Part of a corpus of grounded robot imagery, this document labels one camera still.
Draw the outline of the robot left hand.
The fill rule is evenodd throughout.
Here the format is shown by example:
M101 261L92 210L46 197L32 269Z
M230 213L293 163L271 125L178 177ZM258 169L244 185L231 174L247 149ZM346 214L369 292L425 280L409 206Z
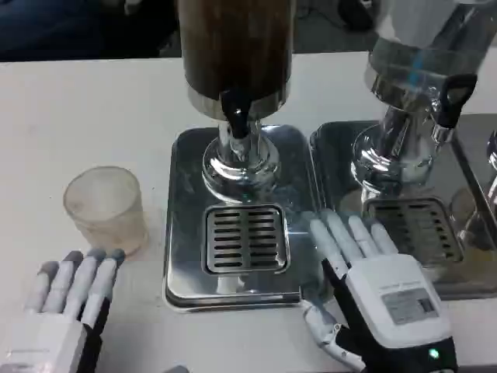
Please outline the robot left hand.
M39 269L19 318L1 340L3 372L94 372L122 249L71 251Z

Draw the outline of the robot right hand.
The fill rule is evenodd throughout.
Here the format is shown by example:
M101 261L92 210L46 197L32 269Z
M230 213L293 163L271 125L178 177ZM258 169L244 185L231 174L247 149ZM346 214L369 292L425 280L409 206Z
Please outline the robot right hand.
M322 276L345 321L301 285L303 319L316 344L353 372L456 372L450 318L417 259L398 251L379 222L305 211Z

